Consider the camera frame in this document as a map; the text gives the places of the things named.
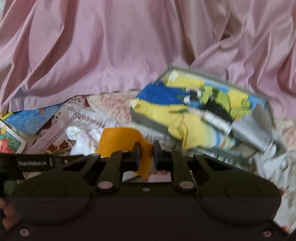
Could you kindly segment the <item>person's left hand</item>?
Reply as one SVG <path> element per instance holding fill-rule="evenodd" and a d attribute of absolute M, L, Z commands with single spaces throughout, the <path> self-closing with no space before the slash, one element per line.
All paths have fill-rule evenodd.
<path fill-rule="evenodd" d="M 19 221 L 18 216 L 13 208 L 13 205 L 6 201 L 4 198 L 1 198 L 1 226 L 5 230 L 9 230 Z"/>

